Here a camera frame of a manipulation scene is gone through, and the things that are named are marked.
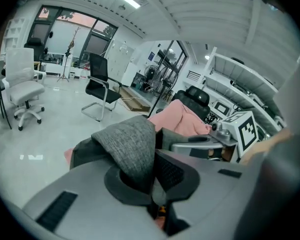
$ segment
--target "white floor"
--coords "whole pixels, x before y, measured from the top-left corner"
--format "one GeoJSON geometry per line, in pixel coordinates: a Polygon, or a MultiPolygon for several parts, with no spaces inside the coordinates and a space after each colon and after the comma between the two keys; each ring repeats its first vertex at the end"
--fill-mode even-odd
{"type": "MultiPolygon", "coordinates": [[[[44,105],[45,111],[40,113],[42,123],[38,124],[32,116],[25,121],[23,131],[18,130],[19,122],[14,119],[16,107],[5,99],[3,92],[12,130],[0,113],[0,194],[21,208],[39,190],[69,171],[64,157],[67,149],[94,132],[139,115],[119,100],[115,110],[105,110],[103,121],[97,122],[81,113],[82,107],[100,102],[85,93],[87,80],[57,80],[48,76],[45,93],[30,102],[44,105]]],[[[97,116],[101,106],[92,106],[87,111],[97,116]]]]}

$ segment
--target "shelf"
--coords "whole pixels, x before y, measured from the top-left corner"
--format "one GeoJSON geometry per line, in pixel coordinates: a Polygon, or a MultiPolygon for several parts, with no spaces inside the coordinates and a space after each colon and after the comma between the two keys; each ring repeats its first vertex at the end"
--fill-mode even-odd
{"type": "Polygon", "coordinates": [[[278,90],[251,68],[226,56],[216,54],[214,71],[257,95],[276,115],[281,114],[273,101],[273,97],[278,90]]]}
{"type": "Polygon", "coordinates": [[[264,111],[255,101],[242,93],[240,90],[231,86],[230,83],[227,85],[225,82],[217,80],[214,75],[218,74],[214,73],[206,76],[205,84],[208,89],[219,93],[230,102],[236,104],[242,110],[252,111],[255,120],[269,134],[275,135],[280,130],[280,127],[270,117],[270,115],[268,115],[267,112],[264,111]]]}

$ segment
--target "ceiling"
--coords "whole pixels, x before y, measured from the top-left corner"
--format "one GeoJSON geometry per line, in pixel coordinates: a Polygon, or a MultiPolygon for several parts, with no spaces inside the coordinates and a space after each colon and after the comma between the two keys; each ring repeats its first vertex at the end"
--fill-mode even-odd
{"type": "Polygon", "coordinates": [[[300,54],[300,34],[289,15],[261,0],[135,0],[138,9],[122,0],[63,1],[106,14],[145,41],[183,41],[196,63],[205,63],[216,46],[217,53],[244,61],[277,88],[295,70],[300,54]]]}

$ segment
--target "black office chair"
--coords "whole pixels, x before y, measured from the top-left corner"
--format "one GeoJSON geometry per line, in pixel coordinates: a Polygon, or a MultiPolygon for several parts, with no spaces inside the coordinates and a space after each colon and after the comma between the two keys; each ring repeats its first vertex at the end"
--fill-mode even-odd
{"type": "Polygon", "coordinates": [[[186,91],[179,90],[171,101],[180,100],[185,106],[191,109],[202,121],[210,113],[210,96],[203,90],[190,86],[186,91]]]}
{"type": "Polygon", "coordinates": [[[33,49],[33,54],[34,54],[33,59],[35,62],[40,62],[40,66],[39,66],[40,69],[44,57],[44,51],[45,51],[45,46],[41,42],[41,39],[37,37],[32,37],[28,40],[28,42],[23,47],[33,49]]]}
{"type": "Polygon", "coordinates": [[[98,54],[90,53],[90,74],[91,76],[88,76],[90,81],[85,88],[85,92],[100,100],[103,100],[103,103],[102,105],[97,102],[91,103],[88,106],[83,107],[81,109],[81,112],[86,116],[91,117],[94,120],[100,122],[104,118],[105,108],[110,111],[115,109],[118,99],[121,98],[119,92],[122,87],[122,84],[117,80],[108,77],[108,61],[107,59],[98,54]],[[107,82],[108,80],[114,81],[119,84],[118,92],[109,89],[109,83],[107,82]],[[106,102],[109,104],[115,102],[114,107],[106,107],[106,102]],[[95,116],[88,114],[84,111],[85,109],[93,105],[102,106],[101,118],[96,118],[95,116]]]}

